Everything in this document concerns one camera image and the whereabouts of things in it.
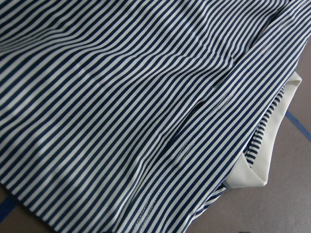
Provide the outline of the navy white striped polo shirt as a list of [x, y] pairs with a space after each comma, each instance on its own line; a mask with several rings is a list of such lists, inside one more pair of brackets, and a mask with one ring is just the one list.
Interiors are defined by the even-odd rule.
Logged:
[[58, 233], [183, 233], [267, 184], [308, 0], [3, 0], [0, 184]]

